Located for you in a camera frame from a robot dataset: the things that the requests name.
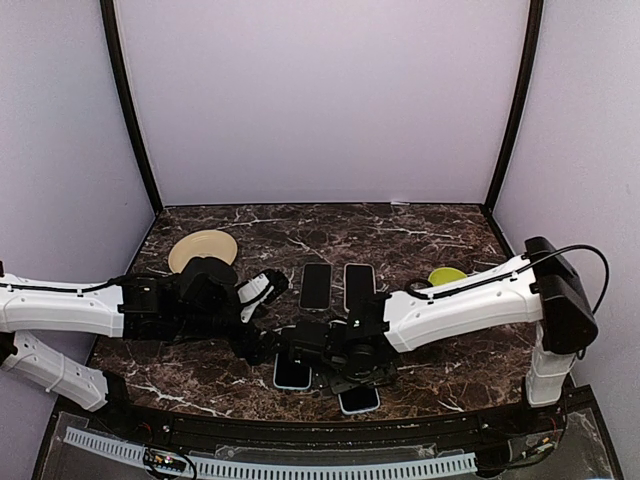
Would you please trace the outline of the purple-edged black phone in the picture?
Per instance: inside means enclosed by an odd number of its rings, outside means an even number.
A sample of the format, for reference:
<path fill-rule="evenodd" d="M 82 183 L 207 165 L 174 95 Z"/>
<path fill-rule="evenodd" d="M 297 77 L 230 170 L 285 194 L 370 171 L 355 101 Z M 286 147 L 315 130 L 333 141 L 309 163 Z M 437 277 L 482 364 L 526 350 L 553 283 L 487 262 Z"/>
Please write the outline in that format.
<path fill-rule="evenodd" d="M 321 311 L 330 306 L 332 266 L 326 263 L 308 263 L 303 267 L 299 306 Z"/>

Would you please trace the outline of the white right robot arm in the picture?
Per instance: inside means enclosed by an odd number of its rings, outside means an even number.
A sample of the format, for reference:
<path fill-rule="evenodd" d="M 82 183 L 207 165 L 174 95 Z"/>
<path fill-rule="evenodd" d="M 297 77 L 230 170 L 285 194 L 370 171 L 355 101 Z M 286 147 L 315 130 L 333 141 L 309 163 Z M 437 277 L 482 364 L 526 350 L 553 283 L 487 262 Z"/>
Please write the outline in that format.
<path fill-rule="evenodd" d="M 491 270 L 420 290 L 378 293 L 344 320 L 302 321 L 283 329 L 287 356 L 323 370 L 335 394 L 388 385 L 400 355 L 454 336 L 533 323 L 536 343 L 525 376 L 525 400 L 510 413 L 521 434 L 534 432 L 561 397 L 575 360 L 596 339 L 595 313 L 576 269 L 566 259 L 578 245 L 555 248 L 542 236 Z"/>

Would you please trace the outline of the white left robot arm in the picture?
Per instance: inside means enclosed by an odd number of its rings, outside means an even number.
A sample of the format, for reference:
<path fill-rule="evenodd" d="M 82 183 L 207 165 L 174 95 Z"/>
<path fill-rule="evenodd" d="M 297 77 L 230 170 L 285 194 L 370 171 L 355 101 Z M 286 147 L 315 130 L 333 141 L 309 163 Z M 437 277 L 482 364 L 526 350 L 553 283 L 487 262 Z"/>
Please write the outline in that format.
<path fill-rule="evenodd" d="M 267 269 L 239 281 L 214 257 L 195 257 L 169 276 L 127 274 L 101 284 L 1 277 L 1 368 L 15 372 L 83 409 L 101 411 L 120 436 L 141 427 L 125 380 L 89 368 L 43 344 L 35 331 L 84 332 L 135 341 L 227 340 L 237 356 L 259 364 L 274 356 L 279 336 L 251 318 L 284 293 L 288 278 Z"/>

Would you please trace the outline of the lime green bowl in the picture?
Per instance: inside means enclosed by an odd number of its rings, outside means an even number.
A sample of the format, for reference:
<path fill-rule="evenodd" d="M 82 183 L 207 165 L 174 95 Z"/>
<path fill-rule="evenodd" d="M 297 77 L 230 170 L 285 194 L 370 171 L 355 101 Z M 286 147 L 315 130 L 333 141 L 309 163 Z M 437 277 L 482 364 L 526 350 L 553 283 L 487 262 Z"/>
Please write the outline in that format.
<path fill-rule="evenodd" d="M 439 267 L 434 269 L 428 276 L 428 282 L 432 286 L 441 286 L 451 282 L 463 280 L 467 274 L 453 267 Z"/>

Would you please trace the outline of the beige ceramic plate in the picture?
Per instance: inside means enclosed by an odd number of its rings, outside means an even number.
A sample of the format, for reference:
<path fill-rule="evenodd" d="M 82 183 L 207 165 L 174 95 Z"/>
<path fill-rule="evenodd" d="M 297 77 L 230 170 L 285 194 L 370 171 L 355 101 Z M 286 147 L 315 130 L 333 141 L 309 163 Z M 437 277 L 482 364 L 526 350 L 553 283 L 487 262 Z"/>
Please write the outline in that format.
<path fill-rule="evenodd" d="M 221 230 L 201 230 L 180 239 L 170 250 L 168 266 L 180 273 L 195 257 L 215 257 L 232 265 L 238 253 L 236 240 Z"/>

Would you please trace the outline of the black front table rail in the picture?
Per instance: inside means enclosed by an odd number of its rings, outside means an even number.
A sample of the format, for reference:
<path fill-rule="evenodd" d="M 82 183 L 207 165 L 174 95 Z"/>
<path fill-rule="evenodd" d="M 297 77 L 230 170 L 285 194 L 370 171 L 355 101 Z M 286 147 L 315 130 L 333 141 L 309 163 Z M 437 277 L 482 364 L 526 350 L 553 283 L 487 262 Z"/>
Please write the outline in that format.
<path fill-rule="evenodd" d="M 566 388 L 559 403 L 536 413 L 523 402 L 464 413 L 399 420 L 279 422 L 192 415 L 141 406 L 127 417 L 96 415 L 69 400 L 53 416 L 78 416 L 100 432 L 152 446 L 212 451 L 223 445 L 275 449 L 365 449 L 434 444 L 439 449 L 490 449 L 526 434 L 561 430 L 564 419 L 595 401 L 589 386 Z"/>

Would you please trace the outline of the black left frame post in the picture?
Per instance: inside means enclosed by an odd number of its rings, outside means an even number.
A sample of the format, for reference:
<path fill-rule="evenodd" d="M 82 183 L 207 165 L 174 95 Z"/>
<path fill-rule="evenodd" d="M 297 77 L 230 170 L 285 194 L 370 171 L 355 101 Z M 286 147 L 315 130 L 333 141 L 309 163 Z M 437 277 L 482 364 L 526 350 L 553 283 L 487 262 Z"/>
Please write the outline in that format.
<path fill-rule="evenodd" d="M 158 216 L 164 210 L 164 205 L 152 172 L 151 162 L 143 140 L 136 107 L 134 105 L 133 94 L 127 74 L 122 40 L 120 38 L 118 28 L 116 2 L 112 0 L 100 0 L 99 4 L 112 75 L 125 127 L 146 196 L 154 215 Z"/>

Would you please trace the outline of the black frame post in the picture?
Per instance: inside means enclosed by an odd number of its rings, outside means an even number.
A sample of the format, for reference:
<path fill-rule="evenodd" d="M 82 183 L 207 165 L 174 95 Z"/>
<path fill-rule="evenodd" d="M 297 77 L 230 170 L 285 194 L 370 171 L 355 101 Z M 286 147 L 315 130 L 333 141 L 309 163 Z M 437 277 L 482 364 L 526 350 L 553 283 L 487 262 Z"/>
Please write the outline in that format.
<path fill-rule="evenodd" d="M 143 140 L 136 107 L 134 105 L 133 94 L 127 74 L 122 40 L 120 38 L 118 28 L 116 2 L 112 0 L 100 0 L 99 4 L 112 75 L 125 127 L 146 196 L 154 215 L 158 216 L 164 210 L 164 205 L 152 172 L 151 162 Z"/>
<path fill-rule="evenodd" d="M 493 216 L 515 148 L 534 69 L 543 11 L 543 0 L 529 1 L 527 23 L 513 98 L 496 165 L 482 205 L 484 214 L 487 217 Z"/>

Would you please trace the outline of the black right frame post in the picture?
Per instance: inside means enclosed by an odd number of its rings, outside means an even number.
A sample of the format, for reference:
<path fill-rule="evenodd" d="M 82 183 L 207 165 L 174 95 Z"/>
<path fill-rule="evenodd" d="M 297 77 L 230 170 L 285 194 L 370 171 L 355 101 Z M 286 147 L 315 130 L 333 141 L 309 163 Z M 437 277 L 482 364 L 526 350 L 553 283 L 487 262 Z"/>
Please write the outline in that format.
<path fill-rule="evenodd" d="M 515 148 L 534 69 L 543 11 L 543 0 L 529 1 L 527 23 L 513 98 L 496 165 L 482 205 L 484 214 L 487 217 L 493 216 Z"/>

